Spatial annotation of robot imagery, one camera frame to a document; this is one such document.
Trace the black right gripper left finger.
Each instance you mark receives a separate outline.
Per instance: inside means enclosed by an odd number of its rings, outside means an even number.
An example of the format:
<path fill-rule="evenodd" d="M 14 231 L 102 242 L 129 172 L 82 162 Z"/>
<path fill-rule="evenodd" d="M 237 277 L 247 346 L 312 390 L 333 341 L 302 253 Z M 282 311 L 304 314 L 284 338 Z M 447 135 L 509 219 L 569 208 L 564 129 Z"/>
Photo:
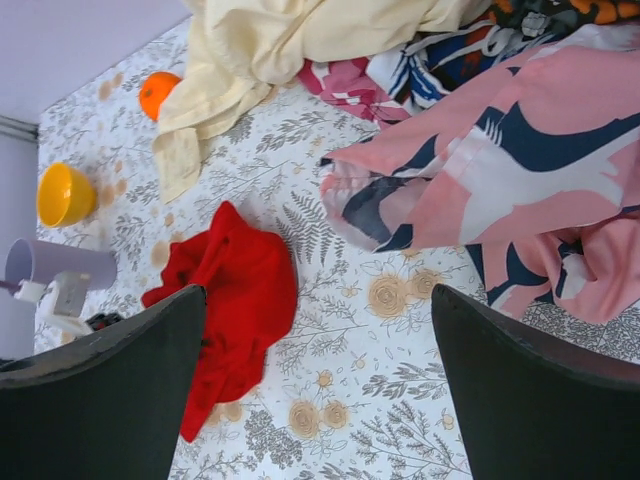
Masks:
<path fill-rule="evenodd" d="M 2 478 L 168 478 L 205 317 L 206 293 L 191 285 L 2 365 Z"/>

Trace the red cloth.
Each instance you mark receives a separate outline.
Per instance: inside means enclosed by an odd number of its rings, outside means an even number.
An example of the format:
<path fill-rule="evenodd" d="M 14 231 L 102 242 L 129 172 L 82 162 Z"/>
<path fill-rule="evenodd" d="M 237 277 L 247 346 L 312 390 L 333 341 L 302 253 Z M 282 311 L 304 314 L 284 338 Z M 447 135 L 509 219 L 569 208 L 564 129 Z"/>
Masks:
<path fill-rule="evenodd" d="M 170 246 L 150 307 L 194 284 L 206 291 L 206 321 L 180 434 L 192 442 L 214 408 L 242 398 L 264 374 L 268 349 L 291 330 L 298 289 L 284 240 L 250 226 L 223 202 L 208 230 Z"/>

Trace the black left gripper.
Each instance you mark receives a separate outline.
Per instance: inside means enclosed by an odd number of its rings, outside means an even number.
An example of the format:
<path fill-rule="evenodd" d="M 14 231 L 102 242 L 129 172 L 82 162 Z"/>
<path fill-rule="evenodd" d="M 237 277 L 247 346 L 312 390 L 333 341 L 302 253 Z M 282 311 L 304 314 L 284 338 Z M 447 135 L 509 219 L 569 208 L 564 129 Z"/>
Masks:
<path fill-rule="evenodd" d="M 122 315 L 117 312 L 112 313 L 98 313 L 93 315 L 84 321 L 84 324 L 92 331 L 97 332 L 103 330 L 109 326 L 117 324 L 124 319 Z"/>

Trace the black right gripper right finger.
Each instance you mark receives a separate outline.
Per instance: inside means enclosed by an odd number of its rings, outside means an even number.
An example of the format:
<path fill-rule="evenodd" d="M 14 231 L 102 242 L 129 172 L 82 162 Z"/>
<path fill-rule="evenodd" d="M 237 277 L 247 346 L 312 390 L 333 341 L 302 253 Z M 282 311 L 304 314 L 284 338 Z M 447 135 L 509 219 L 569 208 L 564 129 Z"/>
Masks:
<path fill-rule="evenodd" d="M 432 322 L 474 478 L 638 478 L 638 365 L 443 284 Z"/>

